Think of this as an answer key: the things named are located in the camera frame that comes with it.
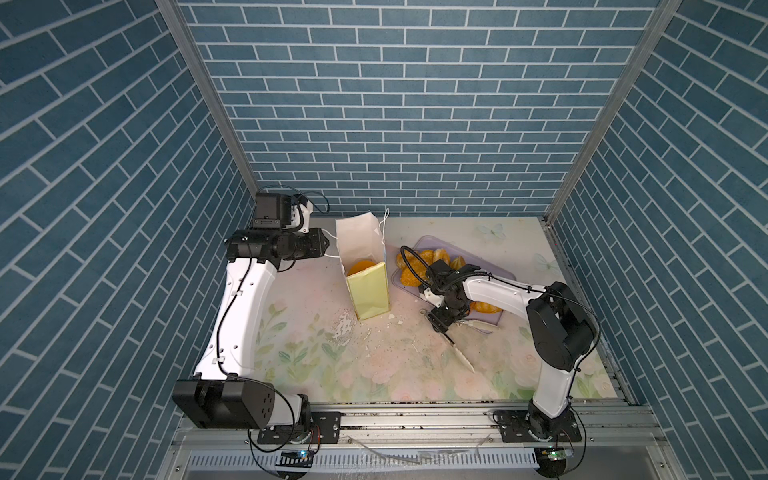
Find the tray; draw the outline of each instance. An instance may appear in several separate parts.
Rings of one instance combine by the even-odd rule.
[[[472,255],[466,250],[462,250],[458,248],[456,245],[452,245],[444,240],[440,240],[437,237],[433,237],[432,235],[425,235],[424,237],[419,238],[419,241],[416,242],[416,245],[412,247],[412,249],[416,250],[417,252],[421,250],[434,250],[437,248],[445,249],[445,251],[448,252],[448,255],[451,256],[451,260],[461,255],[462,257],[464,257],[464,260],[466,260],[467,263],[470,263],[472,265],[477,265],[483,270],[491,272],[494,275],[498,275],[502,278],[517,280],[517,277],[513,273],[508,272],[507,270],[504,270],[502,268],[499,268],[493,263],[486,262],[482,258]],[[392,278],[390,279],[392,281],[392,285],[402,290],[405,290],[406,292],[415,296],[416,298],[423,301],[424,303],[428,303],[419,296],[419,288],[417,286],[405,286],[402,283],[400,283],[401,274],[402,274],[402,269],[398,267],[398,269],[392,274]],[[468,318],[481,320],[486,323],[492,323],[493,325],[498,325],[498,321],[501,319],[502,313],[503,312],[478,313],[473,310],[469,314]]]

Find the floral tablecloth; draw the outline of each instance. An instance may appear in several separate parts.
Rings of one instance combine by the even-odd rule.
[[[389,275],[396,269],[393,259]],[[533,396],[541,360],[526,319],[504,312],[499,330],[490,335],[459,324],[450,328],[473,373],[419,313],[427,303],[392,285],[389,298],[389,313],[358,321],[337,259],[297,262],[277,276],[270,291],[256,338],[256,369],[280,391],[306,393],[313,402]],[[581,364],[571,394],[616,396],[597,352]]]

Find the paper bag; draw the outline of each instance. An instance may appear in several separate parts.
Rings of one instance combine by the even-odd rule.
[[[341,268],[357,318],[365,320],[389,312],[386,251],[379,220],[371,213],[338,219],[336,236]],[[373,260],[376,265],[346,276],[349,269],[364,259]]]

